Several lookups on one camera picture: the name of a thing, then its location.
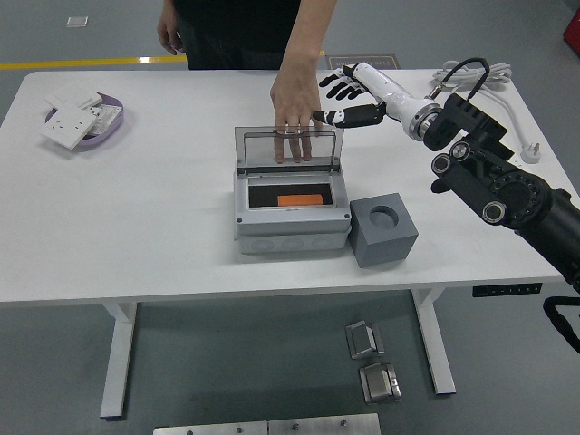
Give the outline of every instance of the clear plastic lid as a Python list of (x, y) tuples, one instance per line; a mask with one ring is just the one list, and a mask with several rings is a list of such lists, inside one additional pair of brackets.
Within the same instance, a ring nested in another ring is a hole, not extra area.
[(237, 172), (338, 170), (342, 146), (336, 127), (236, 127)]

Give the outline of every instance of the table leg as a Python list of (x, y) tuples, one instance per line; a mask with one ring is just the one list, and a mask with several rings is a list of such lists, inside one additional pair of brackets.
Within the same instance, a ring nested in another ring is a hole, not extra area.
[(120, 417), (123, 411), (137, 303), (103, 305), (115, 318), (115, 330), (112, 333), (111, 355), (101, 406), (101, 418), (109, 419)]
[(443, 293), (445, 287), (424, 288), (411, 290), (417, 316), (419, 317), (420, 331), (423, 335), (425, 351), (429, 360), (431, 377), (437, 394), (451, 394), (455, 391), (455, 383), (451, 376), (450, 363), (445, 353), (445, 346), (441, 338), (435, 307), (433, 303)]

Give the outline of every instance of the white table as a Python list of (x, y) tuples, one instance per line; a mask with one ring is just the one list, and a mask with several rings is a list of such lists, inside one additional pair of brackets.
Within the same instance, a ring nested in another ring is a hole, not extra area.
[[(433, 71), (388, 74), (416, 96)], [(433, 302), (451, 286), (561, 281), (520, 237), (430, 193), (435, 153), (394, 121), (348, 130), (349, 199), (399, 192), (419, 237), (406, 260), (361, 269), (351, 249), (244, 256), (233, 239), (234, 128), (273, 123), (272, 72), (35, 72), (0, 129), (0, 304), (103, 304), (115, 318), (101, 416), (122, 413), (138, 302), (411, 289), (437, 393), (455, 392)], [(125, 105), (100, 147), (38, 134), (44, 95), (75, 82)], [(542, 159), (525, 170), (578, 196), (513, 85), (502, 91)], [(438, 98), (443, 103), (445, 95)], [(370, 101), (362, 97), (357, 103)], [(513, 130), (505, 110), (472, 102)], [(327, 101), (325, 109), (348, 102)], [(519, 150), (509, 132), (503, 143)]]

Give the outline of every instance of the orange object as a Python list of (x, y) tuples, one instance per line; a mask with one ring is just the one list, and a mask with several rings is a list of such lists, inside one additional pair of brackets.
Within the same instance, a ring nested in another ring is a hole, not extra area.
[(322, 206), (323, 196), (320, 193), (312, 195), (279, 195), (279, 207), (291, 206)]

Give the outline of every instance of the yellow floor line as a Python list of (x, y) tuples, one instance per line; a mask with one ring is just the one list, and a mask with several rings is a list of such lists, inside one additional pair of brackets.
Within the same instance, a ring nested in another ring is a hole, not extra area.
[(120, 65), (129, 63), (171, 63), (185, 61), (185, 56), (115, 57), (110, 59), (0, 63), (0, 70), (42, 70), (44, 68), (68, 68), (74, 66)]

